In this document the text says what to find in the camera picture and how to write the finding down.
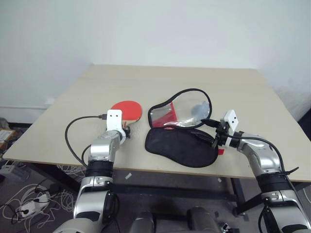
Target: white cable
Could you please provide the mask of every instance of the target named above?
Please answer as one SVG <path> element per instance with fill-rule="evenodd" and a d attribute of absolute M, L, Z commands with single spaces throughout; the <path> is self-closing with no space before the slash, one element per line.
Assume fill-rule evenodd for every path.
<path fill-rule="evenodd" d="M 63 166 L 63 165 L 57 165 L 57 167 L 63 172 L 65 172 L 67 175 L 73 175 L 74 179 L 76 179 L 78 182 L 80 182 L 84 177 L 84 171 L 86 170 L 85 167 L 81 166 Z"/>
<path fill-rule="evenodd" d="M 308 202 L 311 204 L 311 200 L 308 198 L 306 190 L 304 188 L 303 188 L 303 193 L 305 194 L 306 199 L 308 200 Z"/>
<path fill-rule="evenodd" d="M 79 167 L 73 169 L 73 172 L 76 172 L 76 173 L 81 172 L 81 171 L 82 170 Z M 25 193 L 22 195 L 21 199 L 18 199 L 17 195 L 19 195 L 26 188 L 29 188 L 29 189 L 25 191 Z M 2 216 L 5 219 L 11 220 L 12 217 L 8 217 L 4 214 L 4 211 L 6 210 L 7 205 L 10 205 L 14 201 L 18 202 L 18 207 L 15 209 L 15 212 L 17 212 L 20 210 L 21 206 L 25 205 L 26 203 L 28 203 L 34 199 L 39 198 L 43 194 L 46 194 L 47 193 L 46 190 L 47 190 L 46 187 L 35 184 L 35 183 L 29 184 L 29 185 L 23 187 L 21 190 L 19 190 L 14 196 L 12 196 L 6 202 L 6 205 L 0 207 L 0 210 L 2 209 Z M 60 203 L 57 202 L 56 200 L 53 200 L 53 198 L 60 198 Z M 42 215 L 47 216 L 47 218 L 43 222 L 40 222 L 37 224 L 37 228 L 39 229 L 39 228 L 42 228 L 47 222 L 52 222 L 55 220 L 54 211 L 60 210 L 62 208 L 63 210 L 65 210 L 67 212 L 72 212 L 74 205 L 75 205 L 75 200 L 74 200 L 73 194 L 66 191 L 66 190 L 63 190 L 62 193 L 60 193 L 60 194 L 55 194 L 55 195 L 51 196 L 49 201 L 50 201 L 49 204 L 46 205 L 45 207 L 43 207 L 40 211 L 35 212 L 35 213 L 25 217 L 25 218 L 20 218 L 19 215 L 17 214 L 16 217 L 13 218 L 13 220 L 18 222 L 18 223 L 24 222 L 25 231 L 27 233 L 30 233 L 31 221 L 34 218 L 34 216 L 36 216 L 37 214 L 42 214 Z M 49 207 L 51 202 L 54 202 L 57 205 L 50 207 L 48 213 L 44 213 L 43 211 Z"/>

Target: metal table frame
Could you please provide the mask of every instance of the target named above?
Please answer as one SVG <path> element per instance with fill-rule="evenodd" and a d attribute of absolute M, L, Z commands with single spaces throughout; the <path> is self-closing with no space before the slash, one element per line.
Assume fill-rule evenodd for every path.
<path fill-rule="evenodd" d="M 27 163 L 31 169 L 45 176 L 54 183 L 57 183 L 62 188 L 78 193 L 80 184 L 64 173 L 55 165 Z M 194 198 L 194 199 L 210 199 L 210 200 L 226 200 L 235 202 L 237 207 L 234 209 L 234 215 L 244 215 L 244 212 L 252 209 L 253 207 L 262 203 L 260 193 L 250 200 L 246 201 L 239 178 L 230 178 L 233 192 L 229 191 L 209 191 L 203 189 L 187 189 L 187 188 L 171 188 L 160 186 L 142 186 L 142 185 L 127 185 L 127 184 L 114 184 L 112 191 L 122 194 L 145 194 L 156 195 L 163 197 L 176 197 L 176 198 Z M 293 182 L 296 190 L 301 190 L 309 186 L 310 182 Z"/>

